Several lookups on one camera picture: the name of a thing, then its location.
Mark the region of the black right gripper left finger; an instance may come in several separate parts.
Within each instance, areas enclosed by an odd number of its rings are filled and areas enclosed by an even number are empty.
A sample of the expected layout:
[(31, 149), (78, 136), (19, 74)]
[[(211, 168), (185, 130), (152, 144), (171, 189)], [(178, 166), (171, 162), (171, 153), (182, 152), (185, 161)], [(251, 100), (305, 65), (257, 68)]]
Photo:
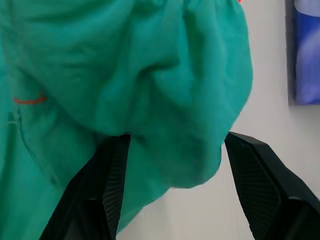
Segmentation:
[(39, 240), (116, 240), (129, 135), (104, 140), (67, 185)]

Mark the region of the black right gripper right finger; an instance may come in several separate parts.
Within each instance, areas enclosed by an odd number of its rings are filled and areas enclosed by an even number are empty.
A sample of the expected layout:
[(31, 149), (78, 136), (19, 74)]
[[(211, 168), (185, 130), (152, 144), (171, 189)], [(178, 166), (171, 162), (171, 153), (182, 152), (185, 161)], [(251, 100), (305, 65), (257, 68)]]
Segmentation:
[(234, 184), (255, 240), (320, 240), (320, 199), (253, 137), (224, 140)]

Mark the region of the green shorts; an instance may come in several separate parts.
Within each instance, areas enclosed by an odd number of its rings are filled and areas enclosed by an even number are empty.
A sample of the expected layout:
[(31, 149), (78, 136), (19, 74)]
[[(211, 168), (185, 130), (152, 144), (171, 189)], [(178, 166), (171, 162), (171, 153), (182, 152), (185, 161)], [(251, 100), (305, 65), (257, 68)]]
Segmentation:
[(123, 135), (117, 232), (207, 182), (252, 80), (238, 0), (0, 0), (0, 240), (40, 240), (71, 179)]

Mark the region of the purple toilet paper pack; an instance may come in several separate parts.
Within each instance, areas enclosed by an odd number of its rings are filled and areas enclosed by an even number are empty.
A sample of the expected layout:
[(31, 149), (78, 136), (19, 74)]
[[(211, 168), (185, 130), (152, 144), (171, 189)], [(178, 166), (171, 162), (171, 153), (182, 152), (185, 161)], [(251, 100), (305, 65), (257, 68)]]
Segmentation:
[(320, 105), (320, 0), (285, 0), (287, 57), (298, 105)]

